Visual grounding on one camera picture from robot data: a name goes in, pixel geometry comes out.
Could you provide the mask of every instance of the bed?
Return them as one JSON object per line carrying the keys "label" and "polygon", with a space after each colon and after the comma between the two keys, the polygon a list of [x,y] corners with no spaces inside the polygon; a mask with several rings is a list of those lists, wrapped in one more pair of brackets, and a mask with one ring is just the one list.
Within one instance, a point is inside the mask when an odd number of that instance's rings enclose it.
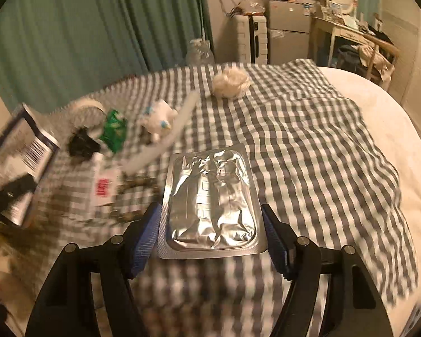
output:
{"label": "bed", "polygon": [[[235,101],[217,100],[211,81],[224,67],[171,69],[92,94],[129,119],[124,149],[106,154],[108,163],[140,150],[144,137],[137,121],[147,104],[163,98],[179,107],[190,90],[199,90],[201,102],[184,135],[140,174],[162,184],[171,153],[245,143],[261,203],[319,246],[354,242],[394,335],[408,330],[421,315],[421,141],[407,114],[373,83],[310,60],[245,65],[253,81],[249,92]],[[65,145],[68,108],[49,118]],[[34,295],[64,245],[100,244],[126,228],[115,224],[108,207],[88,218],[90,178],[90,163],[73,165],[61,151],[41,183],[32,210],[35,229],[13,255],[13,273]],[[139,189],[116,206],[144,210],[150,200],[150,190]],[[322,276],[310,336],[318,334],[326,285]],[[152,257],[131,287],[152,336],[268,336],[288,282],[265,252],[187,261]],[[96,307],[102,336],[108,336],[99,297]]]}

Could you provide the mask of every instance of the gingham fabric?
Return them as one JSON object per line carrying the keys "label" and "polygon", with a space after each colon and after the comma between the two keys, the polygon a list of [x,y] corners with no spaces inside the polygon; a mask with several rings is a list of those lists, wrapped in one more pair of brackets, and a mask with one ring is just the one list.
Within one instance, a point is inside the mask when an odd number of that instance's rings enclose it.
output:
{"label": "gingham fabric", "polygon": [[[212,78],[226,66],[177,68],[118,83],[91,97],[128,118],[124,149],[108,164],[138,153],[146,133],[144,108],[164,99],[179,108],[187,93],[201,101],[174,146],[141,175],[164,184],[171,153],[205,151],[244,143],[261,204],[268,203],[298,235],[319,246],[357,245],[386,307],[416,287],[413,242],[399,209],[399,178],[374,145],[357,105],[342,97],[308,60],[282,66],[244,65],[252,85],[236,100],[211,95]],[[87,112],[78,122],[92,120]],[[125,225],[113,225],[109,208],[88,213],[91,164],[74,165],[65,150],[71,135],[68,110],[50,115],[64,145],[41,183],[33,209],[31,245],[19,251],[16,274],[37,293],[63,246],[100,244]],[[146,208],[149,189],[117,201],[121,211]],[[238,258],[149,260],[132,284],[151,336],[269,336],[289,283],[267,252]],[[321,277],[309,333],[321,324],[327,279]],[[103,309],[97,311],[101,325]]]}

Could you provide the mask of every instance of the silver foil package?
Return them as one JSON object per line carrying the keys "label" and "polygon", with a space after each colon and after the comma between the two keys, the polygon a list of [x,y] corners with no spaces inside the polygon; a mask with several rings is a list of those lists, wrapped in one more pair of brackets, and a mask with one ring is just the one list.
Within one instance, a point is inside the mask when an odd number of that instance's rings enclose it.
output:
{"label": "silver foil package", "polygon": [[172,155],[158,256],[220,258],[266,249],[264,223],[245,146]]}

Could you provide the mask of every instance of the barcode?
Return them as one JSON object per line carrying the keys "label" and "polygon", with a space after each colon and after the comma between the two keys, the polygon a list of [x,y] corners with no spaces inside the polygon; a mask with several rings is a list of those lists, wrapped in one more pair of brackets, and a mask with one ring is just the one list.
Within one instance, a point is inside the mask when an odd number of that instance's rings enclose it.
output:
{"label": "barcode", "polygon": [[23,162],[30,169],[36,171],[45,151],[46,149],[37,140],[34,140],[23,156]]}

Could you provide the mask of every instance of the white tube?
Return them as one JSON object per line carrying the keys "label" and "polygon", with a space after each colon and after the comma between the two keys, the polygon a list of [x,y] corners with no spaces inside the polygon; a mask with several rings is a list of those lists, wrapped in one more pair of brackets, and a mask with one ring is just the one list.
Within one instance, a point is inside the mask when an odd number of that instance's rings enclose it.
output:
{"label": "white tube", "polygon": [[169,134],[161,138],[161,141],[158,144],[143,149],[126,163],[123,163],[122,171],[127,175],[135,174],[171,147],[182,133],[186,123],[192,117],[192,112],[196,107],[199,97],[200,93],[198,91],[192,91],[185,99],[181,110],[173,121]]}

